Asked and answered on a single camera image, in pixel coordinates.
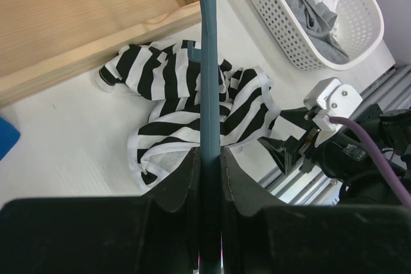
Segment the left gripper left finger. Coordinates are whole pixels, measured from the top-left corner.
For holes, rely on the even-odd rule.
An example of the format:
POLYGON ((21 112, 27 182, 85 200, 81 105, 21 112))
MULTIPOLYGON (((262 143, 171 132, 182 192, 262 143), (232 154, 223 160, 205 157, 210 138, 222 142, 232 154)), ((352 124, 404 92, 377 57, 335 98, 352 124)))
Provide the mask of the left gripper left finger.
POLYGON ((142 271, 198 269, 200 151, 193 148, 178 168, 144 195, 142 271))

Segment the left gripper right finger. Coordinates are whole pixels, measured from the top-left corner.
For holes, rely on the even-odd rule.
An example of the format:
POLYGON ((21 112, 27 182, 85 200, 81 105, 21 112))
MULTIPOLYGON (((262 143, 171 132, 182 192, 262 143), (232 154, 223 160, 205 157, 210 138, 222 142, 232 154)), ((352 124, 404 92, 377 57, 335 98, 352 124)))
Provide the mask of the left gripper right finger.
POLYGON ((229 148, 222 148, 222 257, 225 273, 271 273, 267 210, 283 205, 249 176, 229 148))

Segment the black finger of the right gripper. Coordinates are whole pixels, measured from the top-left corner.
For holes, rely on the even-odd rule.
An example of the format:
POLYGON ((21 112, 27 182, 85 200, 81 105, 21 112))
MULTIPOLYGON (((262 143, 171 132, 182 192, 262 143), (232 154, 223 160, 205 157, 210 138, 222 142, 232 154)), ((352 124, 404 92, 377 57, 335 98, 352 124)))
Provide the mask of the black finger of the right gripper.
POLYGON ((287 171, 285 164, 285 155, 283 150, 284 141, 269 137, 260 137, 258 142, 268 151, 277 167, 281 170, 282 174, 287 175, 289 172, 287 171))

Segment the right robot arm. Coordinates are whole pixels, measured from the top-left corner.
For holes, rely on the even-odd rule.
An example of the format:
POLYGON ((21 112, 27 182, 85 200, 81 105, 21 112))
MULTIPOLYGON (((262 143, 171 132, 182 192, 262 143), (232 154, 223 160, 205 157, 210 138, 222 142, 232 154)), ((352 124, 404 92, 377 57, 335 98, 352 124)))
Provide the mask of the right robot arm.
POLYGON ((304 135, 259 139, 281 172, 287 175, 298 167, 309 173, 318 167, 342 183, 338 197, 343 204, 410 208, 410 110, 382 112, 373 104, 355 120, 332 116, 341 128, 324 142, 314 122, 319 114, 318 107, 283 110, 281 117, 304 135))

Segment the grey-blue hanger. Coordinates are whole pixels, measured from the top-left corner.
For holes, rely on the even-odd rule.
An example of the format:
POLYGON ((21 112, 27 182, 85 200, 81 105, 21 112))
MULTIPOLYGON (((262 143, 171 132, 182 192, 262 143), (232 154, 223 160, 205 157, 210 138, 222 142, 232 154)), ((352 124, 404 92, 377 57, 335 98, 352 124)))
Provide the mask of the grey-blue hanger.
POLYGON ((216 0, 200 0, 200 48, 189 57, 200 64, 199 272, 221 272, 220 105, 216 0))

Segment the black white striped tank top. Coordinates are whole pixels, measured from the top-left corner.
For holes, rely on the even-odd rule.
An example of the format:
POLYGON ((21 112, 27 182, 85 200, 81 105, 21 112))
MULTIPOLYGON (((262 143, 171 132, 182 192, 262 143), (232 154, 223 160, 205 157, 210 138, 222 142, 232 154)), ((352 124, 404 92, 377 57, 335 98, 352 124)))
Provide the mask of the black white striped tank top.
MULTIPOLYGON (((143 191, 178 168, 200 144, 200 64, 188 56, 190 40, 162 40, 122 47, 96 75, 107 92, 124 91, 154 102, 145 124, 127 140, 128 166, 143 191)), ((239 150, 269 137, 280 114, 273 81, 259 67, 218 59, 220 140, 239 150)))

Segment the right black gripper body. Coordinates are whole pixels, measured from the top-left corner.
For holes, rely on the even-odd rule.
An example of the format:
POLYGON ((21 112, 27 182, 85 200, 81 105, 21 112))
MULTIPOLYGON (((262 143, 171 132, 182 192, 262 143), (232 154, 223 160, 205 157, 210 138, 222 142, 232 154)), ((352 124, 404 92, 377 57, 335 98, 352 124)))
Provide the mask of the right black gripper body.
POLYGON ((303 173, 317 166, 329 178, 348 178, 363 171, 363 147, 349 136, 338 132, 319 146, 315 145, 322 133, 313 122, 319 111, 319 107, 282 111, 282 118, 305 131, 300 139, 291 136, 283 143, 282 172, 287 175, 300 160, 303 173))

